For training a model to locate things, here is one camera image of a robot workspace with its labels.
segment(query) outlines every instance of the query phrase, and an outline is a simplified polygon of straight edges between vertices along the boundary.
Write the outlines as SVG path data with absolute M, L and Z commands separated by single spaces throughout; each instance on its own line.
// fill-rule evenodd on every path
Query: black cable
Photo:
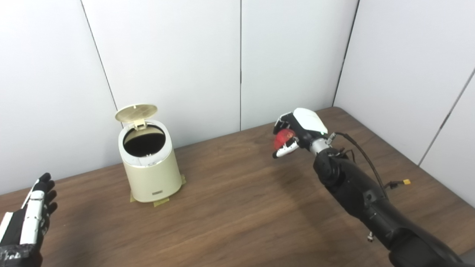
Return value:
M 384 196 L 386 197 L 386 199 L 389 200 L 388 198 L 388 194 L 386 193 L 386 189 L 384 189 L 384 184 L 383 184 L 383 181 L 381 180 L 381 177 L 380 177 L 380 174 L 378 173 L 378 171 L 376 170 L 376 167 L 374 167 L 373 165 L 373 162 L 371 162 L 370 158 L 368 157 L 368 155 L 364 152 L 364 150 L 360 147 L 360 145 L 358 145 L 358 143 L 356 143 L 356 141 L 351 138 L 347 133 L 338 133 L 336 132 L 335 134 L 337 135 L 341 135 L 343 136 L 346 140 L 350 141 L 354 146 L 356 146 L 356 148 L 358 148 L 358 150 L 361 152 L 361 154 L 363 155 L 364 159 L 366 159 L 366 161 L 368 162 L 368 164 L 370 165 L 371 169 L 373 170 L 374 172 L 374 176 L 376 176 L 376 180 L 378 180 L 378 183 L 380 184 L 380 187 L 381 189 L 383 190 L 383 194 Z
M 352 155 L 351 155 L 351 159 L 353 159 L 353 162 L 356 163 L 356 161 L 355 161 L 355 153 L 353 152 L 353 149 L 350 149 L 350 150 L 345 151 L 345 153 L 344 153 L 343 155 L 348 154 L 348 152 L 351 152 L 351 154 L 352 154 Z
M 398 187 L 400 184 L 404 184 L 404 181 L 390 181 L 388 182 L 387 184 L 384 185 L 384 189 L 386 188 L 390 188 L 390 189 L 394 189 L 396 187 Z

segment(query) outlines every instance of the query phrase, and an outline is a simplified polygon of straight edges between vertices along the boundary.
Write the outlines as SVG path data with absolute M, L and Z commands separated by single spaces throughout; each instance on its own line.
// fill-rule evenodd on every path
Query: red ball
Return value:
M 283 146 L 290 138 L 295 136 L 295 132 L 290 129 L 282 129 L 275 136 L 274 149 L 277 150 Z

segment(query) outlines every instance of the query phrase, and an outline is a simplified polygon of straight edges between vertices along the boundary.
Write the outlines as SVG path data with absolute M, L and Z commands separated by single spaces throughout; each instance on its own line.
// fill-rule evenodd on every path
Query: open lid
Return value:
M 150 104 L 136 104 L 126 106 L 117 111 L 115 119 L 123 123 L 133 123 L 136 130 L 147 128 L 145 119 L 152 117 L 157 112 L 157 107 Z

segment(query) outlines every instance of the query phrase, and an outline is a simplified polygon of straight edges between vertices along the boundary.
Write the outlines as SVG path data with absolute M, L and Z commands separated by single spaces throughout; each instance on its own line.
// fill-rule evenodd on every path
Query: trash can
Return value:
M 148 120 L 157 112 L 154 105 L 130 105 L 115 114 L 123 122 L 119 134 L 119 152 L 133 197 L 153 202 L 176 193 L 181 175 L 167 128 Z

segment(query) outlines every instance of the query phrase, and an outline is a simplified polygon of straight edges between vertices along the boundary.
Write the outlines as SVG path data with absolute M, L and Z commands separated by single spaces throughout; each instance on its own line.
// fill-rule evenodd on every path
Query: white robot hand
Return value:
M 39 252 L 48 231 L 49 217 L 57 209 L 52 202 L 55 186 L 49 173 L 31 188 L 21 209 L 7 212 L 0 224 L 0 267 L 40 267 Z
M 291 129 L 296 136 L 275 151 L 272 155 L 274 158 L 287 155 L 299 147 L 314 154 L 329 147 L 325 137 L 325 134 L 328 133 L 327 128 L 318 115 L 309 109 L 297 108 L 294 112 L 280 116 L 274 125 L 274 134 L 282 129 Z

